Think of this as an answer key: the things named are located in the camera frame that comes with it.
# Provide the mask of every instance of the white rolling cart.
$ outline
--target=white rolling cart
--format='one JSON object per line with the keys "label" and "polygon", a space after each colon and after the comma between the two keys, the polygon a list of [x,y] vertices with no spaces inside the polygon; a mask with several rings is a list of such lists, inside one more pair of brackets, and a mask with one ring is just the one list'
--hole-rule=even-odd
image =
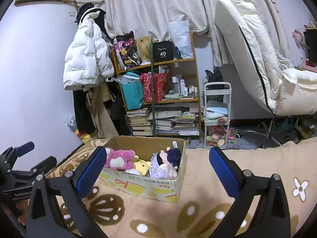
{"label": "white rolling cart", "polygon": [[[207,87],[209,86],[212,88],[214,85],[228,85],[229,89],[211,89],[207,90]],[[225,149],[227,147],[228,143],[228,133],[229,133],[229,124],[230,124],[230,111],[231,111],[231,94],[232,94],[232,89],[231,89],[231,84],[229,82],[212,82],[212,83],[206,83],[203,87],[203,95],[204,95],[204,100],[205,100],[205,107],[204,107],[204,125],[205,125],[205,135],[204,135],[204,148],[211,148],[212,146],[207,146],[207,129],[210,128],[210,126],[225,126],[227,129],[227,134],[225,137],[225,143],[223,146],[220,146],[220,149]],[[207,119],[207,96],[215,96],[215,95],[224,95],[223,96],[223,102],[228,105],[228,120],[226,122],[218,122],[209,120]]]}

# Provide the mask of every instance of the teal bag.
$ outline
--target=teal bag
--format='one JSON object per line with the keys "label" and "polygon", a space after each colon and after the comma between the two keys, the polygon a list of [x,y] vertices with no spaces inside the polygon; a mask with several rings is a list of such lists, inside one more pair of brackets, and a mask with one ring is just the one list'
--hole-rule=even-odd
{"label": "teal bag", "polygon": [[123,95],[126,100],[126,107],[128,110],[140,109],[144,101],[141,77],[133,72],[127,72],[126,74],[139,77],[138,81],[121,84]]}

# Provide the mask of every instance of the metal screw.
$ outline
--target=metal screw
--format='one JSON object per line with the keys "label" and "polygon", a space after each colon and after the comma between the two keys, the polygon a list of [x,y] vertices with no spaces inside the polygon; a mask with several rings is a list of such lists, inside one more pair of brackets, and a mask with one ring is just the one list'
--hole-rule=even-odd
{"label": "metal screw", "polygon": [[42,180],[42,179],[43,179],[43,175],[38,175],[38,176],[36,177],[36,179],[37,179],[38,181]]}
{"label": "metal screw", "polygon": [[70,170],[66,171],[65,173],[66,177],[71,177],[72,175],[73,175],[73,171],[70,171]]}
{"label": "metal screw", "polygon": [[250,170],[244,170],[243,174],[247,177],[250,177],[252,175],[252,172]]}
{"label": "metal screw", "polygon": [[279,176],[278,174],[273,174],[273,178],[274,178],[275,180],[280,180],[280,176]]}

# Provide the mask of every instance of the chair base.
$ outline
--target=chair base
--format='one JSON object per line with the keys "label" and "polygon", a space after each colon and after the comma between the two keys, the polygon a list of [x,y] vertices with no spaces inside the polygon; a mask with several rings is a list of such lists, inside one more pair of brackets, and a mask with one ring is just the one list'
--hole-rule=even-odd
{"label": "chair base", "polygon": [[261,136],[264,136],[264,140],[262,141],[262,143],[260,144],[260,148],[264,148],[265,146],[265,143],[268,141],[268,140],[273,140],[277,145],[282,145],[282,142],[280,140],[278,140],[275,136],[276,135],[281,135],[281,134],[289,134],[290,132],[288,131],[278,131],[278,132],[273,132],[273,129],[274,129],[274,125],[275,125],[275,119],[274,117],[272,118],[271,122],[270,122],[270,126],[267,127],[267,125],[265,124],[265,122],[262,122],[262,125],[265,129],[265,132],[260,132],[260,131],[253,131],[253,130],[245,130],[245,131],[242,131],[242,132],[239,132],[235,135],[235,137],[237,139],[239,139],[244,133],[254,133],[254,134],[258,134],[258,135],[261,135]]}

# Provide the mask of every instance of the yellow stuffed animal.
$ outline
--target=yellow stuffed animal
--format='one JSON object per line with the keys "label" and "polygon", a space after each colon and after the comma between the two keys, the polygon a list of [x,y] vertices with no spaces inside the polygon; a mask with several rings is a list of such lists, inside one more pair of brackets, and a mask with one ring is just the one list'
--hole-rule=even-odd
{"label": "yellow stuffed animal", "polygon": [[150,161],[144,161],[137,155],[134,156],[134,159],[132,159],[131,162],[134,163],[134,168],[137,169],[143,176],[146,175],[146,172],[151,167]]}

